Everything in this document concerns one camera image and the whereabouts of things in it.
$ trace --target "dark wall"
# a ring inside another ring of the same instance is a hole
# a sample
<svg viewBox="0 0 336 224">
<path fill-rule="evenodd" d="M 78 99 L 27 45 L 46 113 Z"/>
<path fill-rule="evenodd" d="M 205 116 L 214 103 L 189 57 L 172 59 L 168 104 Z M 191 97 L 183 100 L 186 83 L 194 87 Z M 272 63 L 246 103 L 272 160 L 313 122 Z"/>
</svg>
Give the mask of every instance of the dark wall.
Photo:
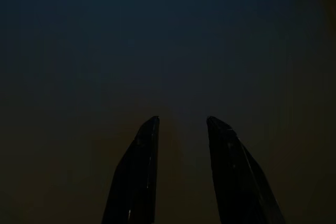
<svg viewBox="0 0 336 224">
<path fill-rule="evenodd" d="M 219 223 L 206 116 L 288 223 L 335 223 L 334 0 L 1 0 L 0 220 L 99 223 L 159 115 L 160 223 Z"/>
</svg>

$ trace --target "floor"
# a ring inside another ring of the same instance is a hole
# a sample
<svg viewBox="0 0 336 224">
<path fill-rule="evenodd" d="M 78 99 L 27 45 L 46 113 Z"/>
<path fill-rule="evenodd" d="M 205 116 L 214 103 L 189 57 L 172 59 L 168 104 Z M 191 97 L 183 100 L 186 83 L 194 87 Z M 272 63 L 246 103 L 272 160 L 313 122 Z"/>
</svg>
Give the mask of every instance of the floor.
<svg viewBox="0 0 336 224">
<path fill-rule="evenodd" d="M 3 0 L 0 220 L 100 223 L 159 115 L 156 223 L 219 223 L 206 117 L 288 223 L 335 223 L 335 29 L 323 0 Z"/>
</svg>

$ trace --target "dark background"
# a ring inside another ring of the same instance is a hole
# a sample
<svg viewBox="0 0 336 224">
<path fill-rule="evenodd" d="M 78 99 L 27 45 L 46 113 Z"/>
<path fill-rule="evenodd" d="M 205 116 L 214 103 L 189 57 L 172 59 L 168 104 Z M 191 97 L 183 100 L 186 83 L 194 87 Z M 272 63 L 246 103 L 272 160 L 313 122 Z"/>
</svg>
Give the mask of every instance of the dark background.
<svg viewBox="0 0 336 224">
<path fill-rule="evenodd" d="M 156 223 L 219 223 L 206 116 L 288 223 L 335 223 L 334 0 L 1 0 L 0 221 L 100 223 L 161 117 Z"/>
</svg>

